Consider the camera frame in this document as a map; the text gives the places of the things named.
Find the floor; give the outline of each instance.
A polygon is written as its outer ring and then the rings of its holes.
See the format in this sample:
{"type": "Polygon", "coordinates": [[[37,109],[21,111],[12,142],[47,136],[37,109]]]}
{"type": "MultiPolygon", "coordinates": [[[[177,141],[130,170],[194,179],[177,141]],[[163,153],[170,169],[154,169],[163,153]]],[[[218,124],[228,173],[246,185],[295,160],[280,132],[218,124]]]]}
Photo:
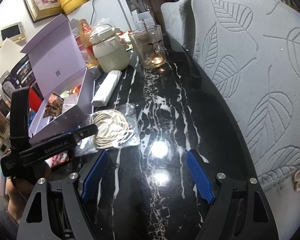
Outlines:
{"type": "Polygon", "coordinates": [[[300,225],[300,192],[294,192],[293,187],[288,178],[266,192],[280,240],[289,240],[300,225]]]}

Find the table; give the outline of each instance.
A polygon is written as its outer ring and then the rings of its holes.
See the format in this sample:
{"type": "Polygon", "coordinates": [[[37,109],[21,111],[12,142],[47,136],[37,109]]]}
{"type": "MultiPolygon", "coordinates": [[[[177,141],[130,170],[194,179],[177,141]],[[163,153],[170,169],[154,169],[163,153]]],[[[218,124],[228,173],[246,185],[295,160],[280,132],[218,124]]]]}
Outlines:
{"type": "MultiPolygon", "coordinates": [[[[141,144],[109,151],[109,164],[94,199],[86,204],[102,239],[195,239],[210,205],[186,166],[194,148],[216,172],[255,177],[239,127],[207,75],[164,38],[167,63],[146,70],[132,52],[130,65],[108,107],[134,103],[141,144]]],[[[77,157],[61,178],[92,157],[77,157]]]]}

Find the purple box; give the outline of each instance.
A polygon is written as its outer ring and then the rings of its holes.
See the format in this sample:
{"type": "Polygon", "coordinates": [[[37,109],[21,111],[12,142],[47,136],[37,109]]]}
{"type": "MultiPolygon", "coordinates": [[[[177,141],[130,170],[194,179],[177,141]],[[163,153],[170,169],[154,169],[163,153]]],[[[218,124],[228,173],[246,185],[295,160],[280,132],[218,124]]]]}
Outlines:
{"type": "Polygon", "coordinates": [[[74,129],[87,114],[91,114],[94,95],[94,74],[89,71],[81,56],[68,19],[62,14],[40,30],[21,50],[29,55],[30,63],[44,97],[39,111],[29,128],[31,143],[54,134],[74,129]],[[42,118],[52,92],[61,94],[82,85],[73,106],[63,109],[62,114],[49,122],[42,118]]]}

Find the blue gripper pad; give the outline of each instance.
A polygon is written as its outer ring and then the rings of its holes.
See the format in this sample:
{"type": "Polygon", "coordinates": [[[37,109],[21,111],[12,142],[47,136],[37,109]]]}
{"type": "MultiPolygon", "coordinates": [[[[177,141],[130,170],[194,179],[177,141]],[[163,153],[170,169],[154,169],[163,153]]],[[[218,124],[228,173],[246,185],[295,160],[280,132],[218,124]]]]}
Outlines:
{"type": "Polygon", "coordinates": [[[99,186],[99,182],[107,168],[108,160],[108,152],[103,150],[83,182],[81,194],[81,200],[83,202],[87,202],[89,199],[93,198],[99,186]]]}
{"type": "Polygon", "coordinates": [[[213,203],[215,196],[212,192],[211,180],[203,170],[197,158],[194,156],[192,150],[187,153],[187,166],[195,184],[197,185],[197,189],[199,190],[201,197],[208,201],[209,204],[213,203]]]}

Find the refrigerator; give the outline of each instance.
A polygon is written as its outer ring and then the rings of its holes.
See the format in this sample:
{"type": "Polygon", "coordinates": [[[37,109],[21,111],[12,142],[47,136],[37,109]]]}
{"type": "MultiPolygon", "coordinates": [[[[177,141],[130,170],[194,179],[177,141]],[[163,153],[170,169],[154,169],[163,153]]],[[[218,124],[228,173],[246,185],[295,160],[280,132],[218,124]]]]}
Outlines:
{"type": "Polygon", "coordinates": [[[136,30],[126,0],[90,0],[68,15],[69,20],[86,19],[94,27],[101,19],[109,19],[109,24],[121,31],[136,30]]]}

